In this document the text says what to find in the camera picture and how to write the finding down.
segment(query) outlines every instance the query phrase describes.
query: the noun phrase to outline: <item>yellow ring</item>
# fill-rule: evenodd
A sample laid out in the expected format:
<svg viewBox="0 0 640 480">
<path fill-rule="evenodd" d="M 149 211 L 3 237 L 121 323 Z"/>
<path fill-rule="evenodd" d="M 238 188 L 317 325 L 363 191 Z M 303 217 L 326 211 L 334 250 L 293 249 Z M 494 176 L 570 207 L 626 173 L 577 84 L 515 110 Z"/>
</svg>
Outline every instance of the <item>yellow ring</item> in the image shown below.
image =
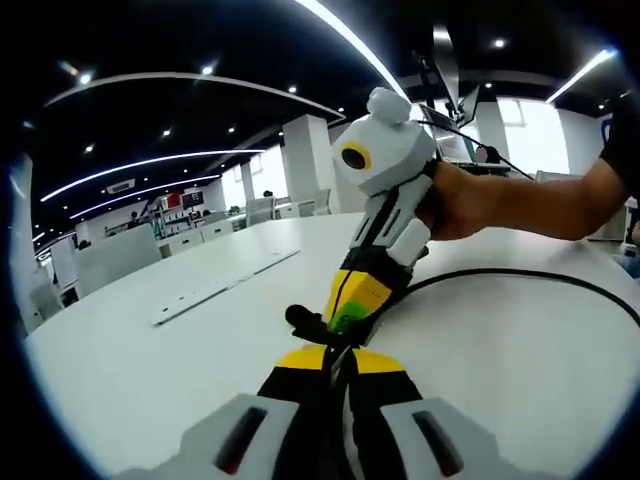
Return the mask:
<svg viewBox="0 0 640 480">
<path fill-rule="evenodd" d="M 353 142 L 347 142 L 347 143 L 342 145 L 342 149 L 341 149 L 340 153 L 344 152 L 347 149 L 355 150 L 360 155 L 362 155 L 362 158 L 364 158 L 364 167 L 362 167 L 362 168 L 360 168 L 358 170 L 366 170 L 369 167 L 371 167 L 371 156 L 369 155 L 369 152 L 367 151 L 366 148 L 364 148 L 363 146 L 358 145 L 356 143 L 353 143 Z"/>
</svg>

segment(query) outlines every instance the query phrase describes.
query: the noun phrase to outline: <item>office chair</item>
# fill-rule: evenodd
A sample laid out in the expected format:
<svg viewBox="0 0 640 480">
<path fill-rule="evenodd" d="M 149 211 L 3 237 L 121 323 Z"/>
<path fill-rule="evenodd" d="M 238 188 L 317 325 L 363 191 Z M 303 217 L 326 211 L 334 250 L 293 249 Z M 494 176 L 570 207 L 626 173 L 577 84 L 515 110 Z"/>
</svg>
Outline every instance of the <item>office chair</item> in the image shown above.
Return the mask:
<svg viewBox="0 0 640 480">
<path fill-rule="evenodd" d="M 247 227 L 274 219 L 275 197 L 259 198 L 247 202 Z"/>
</svg>

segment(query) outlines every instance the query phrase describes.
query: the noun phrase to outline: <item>white table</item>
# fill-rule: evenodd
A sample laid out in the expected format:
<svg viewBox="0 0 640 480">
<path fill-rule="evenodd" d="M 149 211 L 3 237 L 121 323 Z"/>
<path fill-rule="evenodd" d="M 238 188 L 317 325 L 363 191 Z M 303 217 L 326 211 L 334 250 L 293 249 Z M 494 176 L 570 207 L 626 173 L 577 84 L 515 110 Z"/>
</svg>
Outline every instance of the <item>white table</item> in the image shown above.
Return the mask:
<svg viewBox="0 0 640 480">
<path fill-rule="evenodd" d="M 321 311 L 359 214 L 266 222 L 125 277 L 27 338 L 53 411 L 104 474 L 151 468 L 182 433 L 304 344 L 285 308 Z M 156 329 L 163 299 L 302 253 Z M 601 285 L 640 310 L 634 282 L 587 244 L 500 229 L 432 243 L 415 280 L 501 266 Z M 496 435 L 522 469 L 567 476 L 604 441 L 640 378 L 640 330 L 616 305 L 570 285 L 482 276 L 413 294 L 387 314 L 370 348 L 402 362 L 425 398 L 441 397 Z"/>
</svg>

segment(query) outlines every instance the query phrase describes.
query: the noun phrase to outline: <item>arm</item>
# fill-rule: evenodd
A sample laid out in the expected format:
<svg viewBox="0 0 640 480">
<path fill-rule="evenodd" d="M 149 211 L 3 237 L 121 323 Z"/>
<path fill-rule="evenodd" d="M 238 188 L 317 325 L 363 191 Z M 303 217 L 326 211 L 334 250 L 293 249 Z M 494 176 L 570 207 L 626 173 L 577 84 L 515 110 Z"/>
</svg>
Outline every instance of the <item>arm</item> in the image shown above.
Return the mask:
<svg viewBox="0 0 640 480">
<path fill-rule="evenodd" d="M 628 197 L 602 159 L 581 179 L 541 183 L 474 177 L 441 163 L 434 187 L 416 210 L 434 225 L 434 240 L 465 238 L 489 226 L 577 240 L 596 231 Z"/>
<path fill-rule="evenodd" d="M 607 162 L 598 159 L 581 179 L 531 182 L 488 178 L 495 205 L 489 226 L 579 240 L 600 228 L 628 197 L 622 181 Z"/>
</svg>

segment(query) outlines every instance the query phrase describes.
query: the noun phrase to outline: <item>ceiling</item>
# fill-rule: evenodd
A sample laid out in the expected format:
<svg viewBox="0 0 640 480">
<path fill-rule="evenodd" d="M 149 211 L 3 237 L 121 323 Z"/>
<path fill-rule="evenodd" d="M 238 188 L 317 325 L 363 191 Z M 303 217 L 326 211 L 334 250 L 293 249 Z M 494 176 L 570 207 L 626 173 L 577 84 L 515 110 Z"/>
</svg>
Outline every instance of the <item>ceiling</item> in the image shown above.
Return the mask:
<svg viewBox="0 0 640 480">
<path fill-rule="evenodd" d="M 412 83 L 419 71 L 413 52 L 430 57 L 433 23 L 445 22 L 449 28 L 462 93 L 477 82 L 491 81 L 492 90 L 483 90 L 481 99 L 495 95 L 544 99 L 604 47 L 617 45 L 628 64 L 638 58 L 637 50 L 626 48 L 633 48 L 633 32 L 612 29 L 624 15 L 615 14 L 621 2 L 610 0 L 602 12 L 575 10 L 572 5 L 577 2 L 570 1 L 553 2 L 551 8 L 533 0 L 468 1 L 464 7 L 419 0 L 322 0 L 415 100 L 424 98 L 425 92 L 443 93 Z M 558 4 L 565 8 L 558 10 Z M 34 161 L 34 224 L 47 232 L 72 228 L 76 221 L 69 219 L 70 213 L 111 198 L 101 193 L 107 185 L 135 178 L 137 185 L 148 188 L 205 172 L 218 174 L 223 168 L 219 156 L 159 162 L 87 182 L 45 203 L 38 201 L 67 183 L 159 156 L 232 149 L 260 132 L 267 133 L 249 142 L 251 148 L 267 148 L 281 140 L 278 132 L 284 123 L 302 114 L 339 121 L 342 116 L 336 110 L 342 107 L 348 119 L 362 115 L 370 90 L 384 85 L 351 45 L 294 0 L 110 1 L 55 3 L 42 9 L 37 16 L 27 11 L 19 19 L 24 31 L 39 40 L 26 46 L 25 39 L 13 39 L 23 44 L 7 60 L 16 72 L 9 75 L 15 103 L 9 113 L 16 132 L 9 151 L 14 155 L 26 151 Z M 592 18 L 598 19 L 599 29 Z M 493 47 L 497 38 L 506 40 L 505 48 Z M 598 105 L 608 106 L 608 99 L 631 85 L 623 58 L 620 55 L 594 71 L 558 106 L 591 116 L 606 113 Z M 144 72 L 198 74 L 210 65 L 212 75 L 280 92 L 295 85 L 295 96 L 319 106 L 286 95 L 170 75 L 86 88 L 45 106 L 78 85 L 77 77 L 61 62 L 91 72 L 95 81 Z M 22 126 L 24 121 L 33 128 Z M 171 134 L 163 137 L 167 129 Z M 93 150 L 85 153 L 88 145 Z M 248 158 L 237 155 L 225 161 L 224 168 Z"/>
</svg>

